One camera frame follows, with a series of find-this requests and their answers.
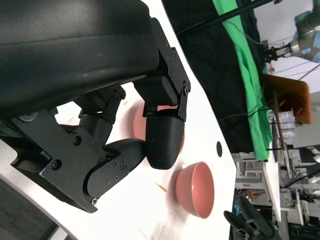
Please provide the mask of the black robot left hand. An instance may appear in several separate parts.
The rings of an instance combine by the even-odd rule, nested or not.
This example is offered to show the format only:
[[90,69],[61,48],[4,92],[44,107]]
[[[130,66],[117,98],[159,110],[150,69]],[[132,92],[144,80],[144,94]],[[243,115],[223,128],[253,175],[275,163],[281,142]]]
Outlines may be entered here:
[[3,0],[0,138],[12,166],[88,213],[144,159],[176,162],[191,83],[140,0]]

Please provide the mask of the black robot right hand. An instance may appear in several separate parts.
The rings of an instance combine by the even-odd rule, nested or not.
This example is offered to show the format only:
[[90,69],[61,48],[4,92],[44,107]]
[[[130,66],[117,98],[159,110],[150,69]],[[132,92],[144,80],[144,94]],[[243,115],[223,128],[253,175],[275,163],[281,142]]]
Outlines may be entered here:
[[281,240],[278,230],[272,223],[243,196],[238,199],[239,209],[244,219],[225,210],[223,215],[231,227],[250,240]]

